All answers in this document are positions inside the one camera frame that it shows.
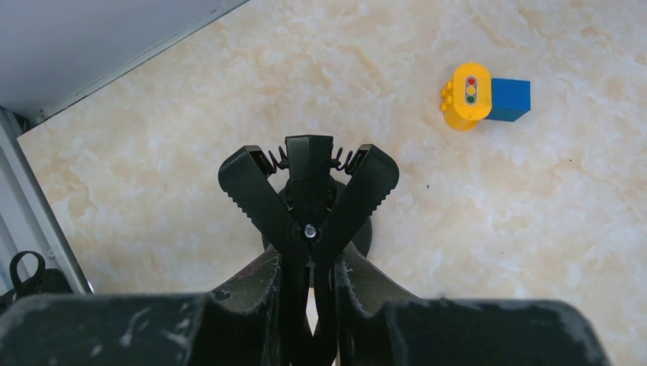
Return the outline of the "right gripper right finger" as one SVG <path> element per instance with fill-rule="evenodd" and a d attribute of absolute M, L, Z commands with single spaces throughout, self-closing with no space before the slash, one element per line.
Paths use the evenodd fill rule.
<path fill-rule="evenodd" d="M 348 246 L 334 266 L 343 365 L 608 365 L 594 327 L 559 300 L 423 299 Z"/>

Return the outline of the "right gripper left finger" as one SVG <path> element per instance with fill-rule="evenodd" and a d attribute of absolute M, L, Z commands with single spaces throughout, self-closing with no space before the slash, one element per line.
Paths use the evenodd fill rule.
<path fill-rule="evenodd" d="M 38 294 L 1 318 L 3 365 L 278 364 L 278 257 L 184 294 Z"/>

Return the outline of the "round base clamp stand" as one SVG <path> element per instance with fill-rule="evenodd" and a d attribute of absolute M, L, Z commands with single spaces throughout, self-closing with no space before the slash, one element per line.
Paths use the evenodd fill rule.
<path fill-rule="evenodd" d="M 330 365 L 337 353 L 335 261 L 396 187 L 396 162 L 373 144 L 334 149 L 333 138 L 285 138 L 277 154 L 243 146 L 218 171 L 227 196 L 281 256 L 281 332 L 293 365 Z"/>

